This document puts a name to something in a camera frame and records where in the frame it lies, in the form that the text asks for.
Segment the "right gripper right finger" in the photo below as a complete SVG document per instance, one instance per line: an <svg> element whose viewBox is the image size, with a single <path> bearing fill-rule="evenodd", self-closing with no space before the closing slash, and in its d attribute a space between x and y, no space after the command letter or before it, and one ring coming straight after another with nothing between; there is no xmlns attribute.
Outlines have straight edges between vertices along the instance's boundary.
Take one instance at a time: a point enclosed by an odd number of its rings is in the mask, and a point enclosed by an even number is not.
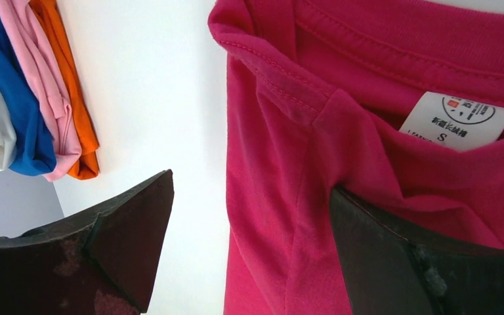
<svg viewBox="0 0 504 315"><path fill-rule="evenodd" d="M433 232L340 187L329 217L354 314L504 314L504 250Z"/></svg>

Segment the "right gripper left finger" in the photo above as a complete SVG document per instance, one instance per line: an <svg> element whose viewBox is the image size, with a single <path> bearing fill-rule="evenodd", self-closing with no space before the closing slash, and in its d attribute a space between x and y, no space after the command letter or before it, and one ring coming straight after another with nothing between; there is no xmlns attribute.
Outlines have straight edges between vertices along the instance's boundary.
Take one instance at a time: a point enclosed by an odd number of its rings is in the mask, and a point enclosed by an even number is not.
<svg viewBox="0 0 504 315"><path fill-rule="evenodd" d="M15 238L0 237L0 314L144 314L174 200L173 173Z"/></svg>

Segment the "magenta t-shirt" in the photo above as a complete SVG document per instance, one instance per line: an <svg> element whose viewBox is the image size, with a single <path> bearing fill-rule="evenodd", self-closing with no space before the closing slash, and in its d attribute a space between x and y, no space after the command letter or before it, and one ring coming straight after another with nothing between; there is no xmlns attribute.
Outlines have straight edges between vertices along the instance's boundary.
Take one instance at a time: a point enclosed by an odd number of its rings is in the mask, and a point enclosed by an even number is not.
<svg viewBox="0 0 504 315"><path fill-rule="evenodd" d="M504 118L456 152L400 127L427 93L504 108L504 14L430 1L217 1L227 52L225 314L351 314L334 186L504 249Z"/></svg>

